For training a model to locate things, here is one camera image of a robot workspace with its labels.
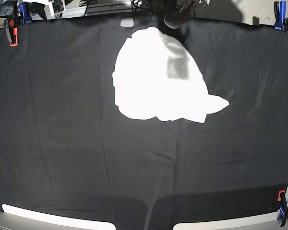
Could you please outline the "black table cloth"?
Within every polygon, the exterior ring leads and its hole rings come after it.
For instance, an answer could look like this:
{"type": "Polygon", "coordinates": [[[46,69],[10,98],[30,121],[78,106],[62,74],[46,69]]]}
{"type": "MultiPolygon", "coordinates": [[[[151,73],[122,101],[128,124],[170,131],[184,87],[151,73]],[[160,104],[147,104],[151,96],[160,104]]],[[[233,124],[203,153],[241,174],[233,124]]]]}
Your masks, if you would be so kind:
{"type": "Polygon", "coordinates": [[[133,28],[119,15],[31,23],[16,47],[0,29],[0,209],[169,230],[274,212],[287,185],[286,33],[202,19],[171,30],[145,13],[133,28]],[[117,53],[150,26],[182,42],[227,108],[204,124],[119,112],[117,53]]]}

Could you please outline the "grey tape patch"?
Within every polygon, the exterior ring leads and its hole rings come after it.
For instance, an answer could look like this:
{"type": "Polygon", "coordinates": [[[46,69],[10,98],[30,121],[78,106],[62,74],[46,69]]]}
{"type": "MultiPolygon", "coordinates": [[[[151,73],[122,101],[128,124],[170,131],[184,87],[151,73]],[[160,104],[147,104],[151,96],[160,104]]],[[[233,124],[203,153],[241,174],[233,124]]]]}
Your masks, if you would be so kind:
{"type": "Polygon", "coordinates": [[[133,18],[122,18],[120,26],[125,28],[132,28],[134,26],[133,18]]]}

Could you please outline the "blue clamp top left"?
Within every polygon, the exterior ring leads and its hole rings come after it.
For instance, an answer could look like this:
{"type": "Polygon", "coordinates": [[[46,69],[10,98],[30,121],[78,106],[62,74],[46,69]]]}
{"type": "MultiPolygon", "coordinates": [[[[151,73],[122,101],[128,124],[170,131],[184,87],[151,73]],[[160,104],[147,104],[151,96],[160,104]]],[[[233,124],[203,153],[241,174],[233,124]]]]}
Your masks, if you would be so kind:
{"type": "Polygon", "coordinates": [[[32,22],[32,17],[30,15],[28,2],[24,2],[22,0],[17,1],[17,10],[18,10],[18,15],[19,15],[21,24],[32,22]]]}

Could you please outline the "red clamp top left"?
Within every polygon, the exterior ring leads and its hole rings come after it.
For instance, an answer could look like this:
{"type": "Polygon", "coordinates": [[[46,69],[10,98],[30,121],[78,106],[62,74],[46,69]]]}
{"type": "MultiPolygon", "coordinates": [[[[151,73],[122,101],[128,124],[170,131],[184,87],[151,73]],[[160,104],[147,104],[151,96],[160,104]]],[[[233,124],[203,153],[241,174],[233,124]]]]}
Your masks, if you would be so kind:
{"type": "Polygon", "coordinates": [[[18,46],[18,29],[16,21],[13,19],[6,19],[3,23],[10,47],[18,46]]]}

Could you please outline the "white printed t-shirt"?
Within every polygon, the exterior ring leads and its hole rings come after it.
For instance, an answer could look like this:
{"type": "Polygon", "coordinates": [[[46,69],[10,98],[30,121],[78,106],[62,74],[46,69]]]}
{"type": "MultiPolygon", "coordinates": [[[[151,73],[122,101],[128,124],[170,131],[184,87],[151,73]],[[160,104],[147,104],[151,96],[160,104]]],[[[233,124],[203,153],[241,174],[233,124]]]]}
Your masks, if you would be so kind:
{"type": "Polygon", "coordinates": [[[120,49],[112,74],[115,105],[126,117],[204,123],[229,102],[208,92],[189,51],[155,27],[138,30],[120,49]]]}

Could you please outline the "blue clamp top right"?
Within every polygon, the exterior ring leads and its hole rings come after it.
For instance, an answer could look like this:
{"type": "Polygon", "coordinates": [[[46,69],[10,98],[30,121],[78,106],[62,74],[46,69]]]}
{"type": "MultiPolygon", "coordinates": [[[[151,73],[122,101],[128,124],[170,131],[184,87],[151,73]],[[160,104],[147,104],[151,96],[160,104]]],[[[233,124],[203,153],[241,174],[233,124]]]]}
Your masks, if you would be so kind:
{"type": "Polygon", "coordinates": [[[274,2],[274,15],[275,23],[274,28],[280,31],[285,31],[288,28],[288,18],[286,17],[286,6],[285,0],[274,2]]]}

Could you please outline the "red blue clamp bottom right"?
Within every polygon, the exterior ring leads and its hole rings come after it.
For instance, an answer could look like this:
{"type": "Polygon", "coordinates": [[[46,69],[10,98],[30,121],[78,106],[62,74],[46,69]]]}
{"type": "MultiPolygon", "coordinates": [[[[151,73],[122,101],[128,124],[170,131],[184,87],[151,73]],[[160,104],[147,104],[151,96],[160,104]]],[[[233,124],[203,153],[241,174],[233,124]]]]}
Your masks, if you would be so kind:
{"type": "Polygon", "coordinates": [[[287,206],[287,200],[285,196],[286,191],[280,190],[278,192],[278,216],[277,221],[280,223],[280,227],[284,227],[286,224],[286,221],[288,220],[288,206],[287,206]]]}

